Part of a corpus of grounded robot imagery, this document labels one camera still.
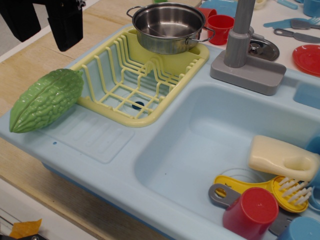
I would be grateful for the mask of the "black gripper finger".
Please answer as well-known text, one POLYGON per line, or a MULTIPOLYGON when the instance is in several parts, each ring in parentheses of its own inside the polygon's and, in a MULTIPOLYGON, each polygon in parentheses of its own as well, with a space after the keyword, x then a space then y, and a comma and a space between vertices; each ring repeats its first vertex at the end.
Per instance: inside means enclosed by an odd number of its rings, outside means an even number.
POLYGON ((83 38, 82 0, 43 0, 58 49, 65 52, 83 38))
POLYGON ((1 0, 0 14, 14 37, 24 42, 41 30, 31 0, 1 0))

